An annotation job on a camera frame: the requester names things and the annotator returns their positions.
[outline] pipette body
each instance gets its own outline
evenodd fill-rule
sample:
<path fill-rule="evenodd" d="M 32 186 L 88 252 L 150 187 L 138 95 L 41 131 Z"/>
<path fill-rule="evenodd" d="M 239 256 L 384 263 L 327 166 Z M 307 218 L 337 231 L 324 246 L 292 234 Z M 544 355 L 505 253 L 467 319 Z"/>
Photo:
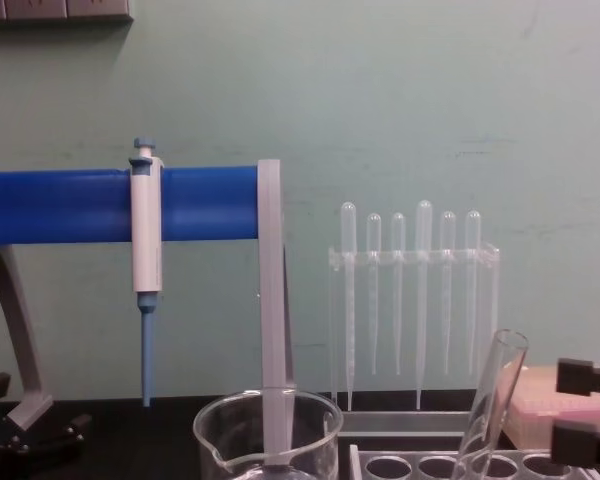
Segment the pipette body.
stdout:
<path fill-rule="evenodd" d="M 355 379 L 355 261 L 358 252 L 356 240 L 356 207 L 347 202 L 340 209 L 340 243 L 344 257 L 344 283 L 345 283 L 345 362 L 347 383 L 347 408 L 351 410 L 353 385 Z"/>
<path fill-rule="evenodd" d="M 382 251 L 382 219 L 377 213 L 367 217 L 367 251 L 369 255 L 369 341 L 371 373 L 376 374 L 378 352 L 378 264 Z"/>
<path fill-rule="evenodd" d="M 402 340 L 402 271 L 403 255 L 407 249 L 407 224 L 404 215 L 394 213 L 391 218 L 391 250 L 393 251 L 393 341 L 396 374 L 400 375 Z"/>
<path fill-rule="evenodd" d="M 431 203 L 423 200 L 416 213 L 416 251 L 418 254 L 418 304 L 417 304 L 417 357 L 416 357 L 416 409 L 420 410 L 420 398 L 424 383 L 424 367 L 427 355 L 427 273 L 431 251 Z"/>
<path fill-rule="evenodd" d="M 475 210 L 467 213 L 465 220 L 465 248 L 469 251 L 467 262 L 467 355 L 469 363 L 469 374 L 473 374 L 474 355 L 476 340 L 476 317 L 478 303 L 478 255 L 480 253 L 481 218 Z"/>
<path fill-rule="evenodd" d="M 444 374 L 449 374 L 449 344 L 451 342 L 451 267 L 453 251 L 456 248 L 456 216 L 453 212 L 444 212 L 440 219 L 440 250 L 442 250 L 441 319 L 442 344 L 444 348 Z"/>

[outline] pipette stand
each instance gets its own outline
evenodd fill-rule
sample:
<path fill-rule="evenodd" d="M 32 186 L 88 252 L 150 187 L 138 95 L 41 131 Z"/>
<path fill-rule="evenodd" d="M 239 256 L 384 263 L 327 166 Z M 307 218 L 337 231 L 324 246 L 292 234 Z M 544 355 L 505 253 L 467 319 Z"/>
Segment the pipette stand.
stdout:
<path fill-rule="evenodd" d="M 293 387 L 280 161 L 165 168 L 161 204 L 163 241 L 259 241 L 262 383 Z M 51 406 L 52 397 L 43 382 L 12 245 L 131 239 L 128 170 L 0 172 L 0 303 L 24 386 L 9 418 L 21 429 Z M 290 442 L 293 405 L 267 401 L 265 449 L 281 448 Z"/>
<path fill-rule="evenodd" d="M 342 214 L 345 211 L 349 217 L 352 212 L 355 215 L 355 207 L 349 202 L 343 205 Z M 473 389 L 477 384 L 498 325 L 500 251 L 482 240 L 480 215 L 475 211 L 466 215 L 466 238 L 457 242 L 459 246 L 455 242 L 455 215 L 438 212 L 435 218 L 440 220 L 441 238 L 432 241 L 431 212 L 429 202 L 420 202 L 418 214 L 410 216 L 418 218 L 415 227 L 407 227 L 405 216 L 394 214 L 391 222 L 383 222 L 381 239 L 380 215 L 370 210 L 368 245 L 360 241 L 365 238 L 363 228 L 356 231 L 350 227 L 355 219 L 348 218 L 347 228 L 342 227 L 341 242 L 349 250 L 343 253 L 341 249 L 329 249 L 329 351 L 334 401 L 351 383 L 347 368 L 351 358 L 355 361 L 353 402 L 350 411 L 345 412 L 341 436 L 464 434 L 468 412 L 431 412 L 425 411 L 426 406 L 410 411 L 411 405 L 404 405 L 402 411 L 356 410 L 356 392 L 415 392 L 417 388 L 419 397 L 423 384 L 430 390 Z M 347 238 L 350 235 L 358 235 L 358 241 Z M 356 244 L 357 250 L 351 251 L 350 246 Z M 346 262 L 353 265 L 348 269 L 348 280 Z M 412 354 L 416 348 L 419 360 Z M 431 362 L 432 356 L 438 361 Z"/>

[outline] transfer pipette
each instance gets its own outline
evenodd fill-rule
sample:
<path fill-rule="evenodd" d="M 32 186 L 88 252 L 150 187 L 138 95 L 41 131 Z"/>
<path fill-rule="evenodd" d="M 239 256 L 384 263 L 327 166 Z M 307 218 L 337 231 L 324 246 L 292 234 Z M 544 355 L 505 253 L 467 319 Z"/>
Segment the transfer pipette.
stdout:
<path fill-rule="evenodd" d="M 378 351 L 378 262 L 381 248 L 382 219 L 377 213 L 367 217 L 367 251 L 369 252 L 369 340 L 371 373 L 376 374 Z"/>
<path fill-rule="evenodd" d="M 449 343 L 451 340 L 451 265 L 453 250 L 456 248 L 456 216 L 444 212 L 440 218 L 440 250 L 442 250 L 442 297 L 440 312 L 442 318 L 442 344 L 444 348 L 444 374 L 449 374 Z"/>
<path fill-rule="evenodd" d="M 331 366 L 331 400 L 338 403 L 338 351 L 336 332 L 338 324 L 336 319 L 338 291 L 338 267 L 329 268 L 329 363 Z"/>
<path fill-rule="evenodd" d="M 396 374 L 400 375 L 400 340 L 402 339 L 402 257 L 407 249 L 404 215 L 391 218 L 391 250 L 393 251 L 393 341 L 396 349 Z"/>
<path fill-rule="evenodd" d="M 467 213 L 464 226 L 465 248 L 469 251 L 467 262 L 467 351 L 469 374 L 473 373 L 478 303 L 478 255 L 481 242 L 480 214 L 475 210 Z"/>
<path fill-rule="evenodd" d="M 490 338 L 496 334 L 498 330 L 498 288 L 500 283 L 500 252 L 497 248 L 493 249 L 497 261 L 491 265 L 491 334 Z"/>
<path fill-rule="evenodd" d="M 356 353 L 356 297 L 355 297 L 355 262 L 358 252 L 356 242 L 356 207 L 347 202 L 340 209 L 340 246 L 344 260 L 345 284 L 345 361 L 347 364 L 347 407 L 351 411 L 353 381 L 355 377 Z"/>
<path fill-rule="evenodd" d="M 431 250 L 431 203 L 423 200 L 416 212 L 416 251 L 418 253 L 418 346 L 416 350 L 416 409 L 420 410 L 420 397 L 424 383 L 424 366 L 427 355 L 427 270 Z"/>

